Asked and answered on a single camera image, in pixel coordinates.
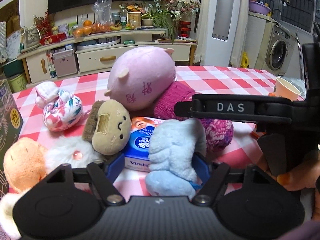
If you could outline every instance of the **blue tissue package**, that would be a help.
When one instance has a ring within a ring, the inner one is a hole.
[[[150,172],[149,142],[153,130],[164,120],[149,117],[134,117],[131,120],[129,142],[121,151],[125,157],[124,166],[130,170]]]

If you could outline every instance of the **white curtain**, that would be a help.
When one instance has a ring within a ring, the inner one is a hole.
[[[244,52],[244,42],[247,34],[249,0],[241,0],[236,36],[233,42],[233,48],[230,58],[230,64],[233,67],[240,67],[242,54]]]
[[[198,46],[196,49],[193,63],[199,62],[205,53],[207,42],[209,2],[210,0],[201,0],[201,9],[199,13],[198,26],[196,30],[196,40],[198,41]]]

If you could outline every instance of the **light blue plush toy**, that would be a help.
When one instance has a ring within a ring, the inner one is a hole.
[[[155,128],[149,144],[150,173],[146,188],[152,196],[186,195],[201,186],[191,162],[194,152],[206,154],[206,136],[198,119],[166,120]]]

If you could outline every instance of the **paper cup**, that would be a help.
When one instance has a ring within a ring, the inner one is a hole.
[[[276,84],[273,91],[277,97],[288,98],[291,101],[296,101],[298,96],[301,95],[300,91],[294,85],[280,77],[276,78]]]

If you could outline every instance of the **red gift box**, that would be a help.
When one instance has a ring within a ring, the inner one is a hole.
[[[67,38],[67,36],[65,33],[59,33],[59,34],[51,35],[49,37],[45,37],[45,38],[41,39],[40,44],[41,45],[49,45],[52,43],[57,43],[57,42],[63,41],[66,38]]]

